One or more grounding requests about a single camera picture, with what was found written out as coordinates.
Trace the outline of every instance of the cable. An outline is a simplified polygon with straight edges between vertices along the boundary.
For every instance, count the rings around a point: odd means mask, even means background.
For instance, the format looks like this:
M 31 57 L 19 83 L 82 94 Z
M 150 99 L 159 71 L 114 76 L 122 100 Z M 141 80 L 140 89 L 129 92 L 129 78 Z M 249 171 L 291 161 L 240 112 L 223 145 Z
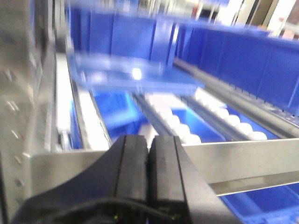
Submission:
M 146 213 L 148 215 L 152 215 L 152 216 L 158 217 L 160 219 L 173 221 L 172 216 L 162 213 L 162 212 L 160 212 L 156 209 L 153 209 L 151 207 L 148 207 L 144 204 L 134 202 L 134 201 L 131 201 L 128 199 L 123 199 L 123 198 L 104 197 L 104 198 L 90 200 L 88 202 L 83 202 L 83 203 L 71 206 L 69 208 L 57 211 L 54 214 L 50 214 L 45 217 L 42 217 L 36 221 L 25 222 L 23 224 L 52 224 L 52 223 L 54 223 L 53 221 L 55 219 L 65 217 L 65 216 L 69 215 L 70 213 L 79 212 L 79 211 L 85 210 L 88 207 L 97 207 L 100 205 L 121 205 L 124 207 L 136 208 L 140 211 L 143 211 L 144 213 Z

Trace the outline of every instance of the blue bin wall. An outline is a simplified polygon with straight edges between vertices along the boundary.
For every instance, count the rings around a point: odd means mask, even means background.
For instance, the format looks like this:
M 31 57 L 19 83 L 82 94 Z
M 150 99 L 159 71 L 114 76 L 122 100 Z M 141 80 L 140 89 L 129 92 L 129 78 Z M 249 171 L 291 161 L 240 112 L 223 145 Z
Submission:
M 95 100 L 111 139 L 122 134 L 138 134 L 142 123 L 148 123 L 126 92 L 104 92 Z
M 221 199 L 245 224 L 293 224 L 299 215 L 299 197 L 287 186 L 222 196 Z
M 177 115 L 182 124 L 187 124 L 192 134 L 200 137 L 201 142 L 222 142 L 226 141 L 220 133 L 211 128 L 201 117 L 189 108 L 181 110 L 172 110 Z
M 298 42 L 266 37 L 251 30 L 208 28 L 198 32 L 189 44 L 179 44 L 177 54 L 182 60 L 299 115 Z
M 69 14 L 75 51 L 136 57 L 172 66 L 178 35 L 173 21 L 76 5 L 70 6 Z

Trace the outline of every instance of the bright light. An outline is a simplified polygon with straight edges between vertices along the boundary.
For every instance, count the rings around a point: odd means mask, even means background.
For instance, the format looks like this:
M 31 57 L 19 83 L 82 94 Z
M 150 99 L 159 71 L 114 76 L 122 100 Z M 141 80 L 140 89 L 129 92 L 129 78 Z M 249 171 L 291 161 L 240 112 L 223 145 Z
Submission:
M 140 80 L 142 78 L 141 70 L 139 68 L 133 68 L 132 76 L 134 79 Z

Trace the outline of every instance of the green led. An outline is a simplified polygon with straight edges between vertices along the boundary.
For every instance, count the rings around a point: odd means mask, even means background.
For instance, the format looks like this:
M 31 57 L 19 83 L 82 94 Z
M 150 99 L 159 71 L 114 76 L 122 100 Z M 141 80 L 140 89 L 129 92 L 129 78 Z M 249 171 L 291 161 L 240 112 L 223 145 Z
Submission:
M 172 218 L 172 220 L 177 220 L 177 219 L 181 218 L 181 215 L 180 214 L 174 214 L 171 218 Z

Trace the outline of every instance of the blue plastic bin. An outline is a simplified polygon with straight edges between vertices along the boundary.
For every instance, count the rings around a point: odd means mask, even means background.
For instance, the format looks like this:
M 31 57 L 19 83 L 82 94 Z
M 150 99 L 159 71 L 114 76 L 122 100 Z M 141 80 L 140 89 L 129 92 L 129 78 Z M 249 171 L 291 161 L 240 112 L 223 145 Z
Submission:
M 182 70 L 139 58 L 77 54 L 69 56 L 68 61 L 71 77 L 95 95 L 117 90 L 192 95 L 198 87 L 204 87 Z
M 186 44 L 191 36 L 186 32 L 185 37 L 180 37 L 178 57 L 299 115 L 299 43 L 246 33 L 207 29 Z
M 136 57 L 172 66 L 178 27 L 133 12 L 69 7 L 75 51 Z
M 172 113 L 177 115 L 182 124 L 187 124 L 192 134 L 200 137 L 201 142 L 222 142 L 225 138 L 207 124 L 201 117 L 199 117 L 190 108 L 173 109 Z
M 222 196 L 221 199 L 245 224 L 294 224 L 299 198 L 287 186 Z
M 113 140 L 122 134 L 138 134 L 142 123 L 149 123 L 127 92 L 103 92 L 95 100 Z

